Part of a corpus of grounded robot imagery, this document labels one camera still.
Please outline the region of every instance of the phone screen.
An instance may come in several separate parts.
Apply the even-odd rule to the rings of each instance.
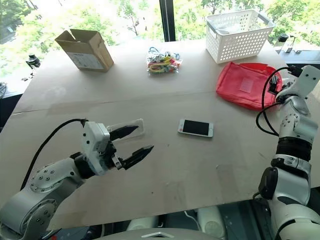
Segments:
[[[209,133],[209,123],[185,120],[183,125],[183,132],[207,136]]]

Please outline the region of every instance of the white plastic basket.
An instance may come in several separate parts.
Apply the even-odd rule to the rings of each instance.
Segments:
[[[206,48],[217,64],[258,55],[276,26],[252,9],[210,15],[206,21]]]

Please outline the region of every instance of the colorful cables in bag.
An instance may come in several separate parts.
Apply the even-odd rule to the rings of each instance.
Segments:
[[[147,71],[152,74],[178,73],[182,60],[179,53],[166,51],[161,53],[155,47],[150,47],[147,56]]]

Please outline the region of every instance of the window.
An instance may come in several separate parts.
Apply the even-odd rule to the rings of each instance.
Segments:
[[[29,53],[42,60],[60,49],[54,39],[63,30],[99,31],[110,46],[204,39],[206,16],[245,9],[276,24],[270,43],[286,33],[296,49],[320,50],[319,0],[1,0],[1,82],[29,75]]]
[[[205,38],[208,15],[255,9],[276,24],[270,43],[286,33],[296,37],[297,49],[320,50],[319,0],[173,0],[173,7],[177,41]]]
[[[1,0],[0,82],[30,74],[28,54],[40,60],[61,49],[64,30],[96,30],[109,46],[164,41],[159,0]]]

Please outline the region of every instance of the red bag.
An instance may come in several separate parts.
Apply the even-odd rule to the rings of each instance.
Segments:
[[[267,78],[275,69],[263,63],[229,62],[220,73],[216,84],[216,93],[223,99],[245,108],[261,111],[262,91]],[[282,88],[282,78],[278,77],[276,90]],[[268,107],[275,102],[276,96],[268,92],[269,83],[264,96],[264,106]]]

